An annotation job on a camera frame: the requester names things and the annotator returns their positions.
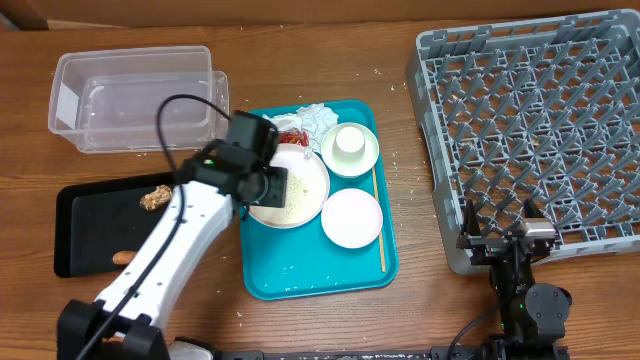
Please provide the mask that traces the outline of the red snack wrapper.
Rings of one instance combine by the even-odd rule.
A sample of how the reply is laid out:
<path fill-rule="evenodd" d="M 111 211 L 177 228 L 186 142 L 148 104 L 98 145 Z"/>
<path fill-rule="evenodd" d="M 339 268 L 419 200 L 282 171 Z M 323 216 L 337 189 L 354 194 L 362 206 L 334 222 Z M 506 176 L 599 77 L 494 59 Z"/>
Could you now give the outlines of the red snack wrapper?
<path fill-rule="evenodd" d="M 299 129 L 290 129 L 279 133 L 279 140 L 281 143 L 294 144 L 303 147 L 310 145 L 308 134 Z"/>

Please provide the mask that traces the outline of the large white plate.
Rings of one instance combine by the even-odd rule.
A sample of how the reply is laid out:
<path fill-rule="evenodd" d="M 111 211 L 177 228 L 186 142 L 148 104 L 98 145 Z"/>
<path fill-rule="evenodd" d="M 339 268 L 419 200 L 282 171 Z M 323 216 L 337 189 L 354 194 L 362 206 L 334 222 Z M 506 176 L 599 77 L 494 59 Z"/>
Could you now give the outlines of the large white plate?
<path fill-rule="evenodd" d="M 259 223 L 279 229 L 311 221 L 329 196 L 330 179 L 324 162 L 310 148 L 281 143 L 270 165 L 287 169 L 285 206 L 252 206 L 249 214 Z"/>

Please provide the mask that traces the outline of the brown food chunk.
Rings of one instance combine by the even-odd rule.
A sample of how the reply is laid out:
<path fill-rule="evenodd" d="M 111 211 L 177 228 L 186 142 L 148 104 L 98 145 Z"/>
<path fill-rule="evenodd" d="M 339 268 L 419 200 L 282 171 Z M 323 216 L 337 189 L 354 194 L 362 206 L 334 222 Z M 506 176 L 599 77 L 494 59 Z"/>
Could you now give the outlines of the brown food chunk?
<path fill-rule="evenodd" d="M 159 185 L 151 193 L 145 194 L 140 199 L 140 207 L 151 212 L 168 204 L 173 197 L 172 189 L 167 185 Z"/>

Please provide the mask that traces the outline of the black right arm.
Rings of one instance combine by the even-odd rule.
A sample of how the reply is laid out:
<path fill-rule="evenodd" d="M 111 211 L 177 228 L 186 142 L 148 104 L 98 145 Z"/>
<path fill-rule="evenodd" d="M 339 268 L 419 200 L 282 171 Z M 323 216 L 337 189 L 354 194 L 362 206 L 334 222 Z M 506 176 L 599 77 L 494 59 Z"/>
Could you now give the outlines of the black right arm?
<path fill-rule="evenodd" d="M 532 263 L 550 255 L 559 238 L 551 220 L 527 199 L 524 217 L 499 237 L 483 236 L 472 200 L 466 202 L 457 246 L 472 252 L 473 265 L 489 267 L 497 305 L 465 326 L 447 348 L 447 359 L 562 360 L 568 349 L 557 341 L 566 334 L 572 305 L 564 288 L 535 281 Z M 476 324 L 499 314 L 502 334 L 491 335 L 479 346 L 458 342 Z"/>

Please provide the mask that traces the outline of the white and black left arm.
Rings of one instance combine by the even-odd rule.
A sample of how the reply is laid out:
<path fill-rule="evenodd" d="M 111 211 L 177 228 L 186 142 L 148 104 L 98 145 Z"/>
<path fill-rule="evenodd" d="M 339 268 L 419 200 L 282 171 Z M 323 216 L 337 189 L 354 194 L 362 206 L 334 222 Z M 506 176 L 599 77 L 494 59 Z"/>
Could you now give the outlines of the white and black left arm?
<path fill-rule="evenodd" d="M 212 359 L 197 343 L 166 343 L 163 331 L 187 280 L 241 205 L 281 207 L 287 171 L 270 161 L 276 126 L 237 111 L 228 134 L 176 170 L 173 197 L 123 272 L 91 303 L 70 301 L 57 330 L 60 359 Z"/>

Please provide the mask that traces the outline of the white napkin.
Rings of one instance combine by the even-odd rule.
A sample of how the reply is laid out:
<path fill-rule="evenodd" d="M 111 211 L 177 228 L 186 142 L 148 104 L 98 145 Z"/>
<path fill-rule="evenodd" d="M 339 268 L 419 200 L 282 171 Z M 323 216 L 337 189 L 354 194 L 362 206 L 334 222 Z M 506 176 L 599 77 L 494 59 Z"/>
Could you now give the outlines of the white napkin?
<path fill-rule="evenodd" d="M 285 113 L 264 118 L 271 121 L 278 132 L 290 129 L 305 131 L 309 136 L 312 151 L 319 153 L 321 143 L 328 131 L 338 124 L 339 116 L 323 103 L 312 104 L 307 107 L 300 107 L 294 113 Z"/>

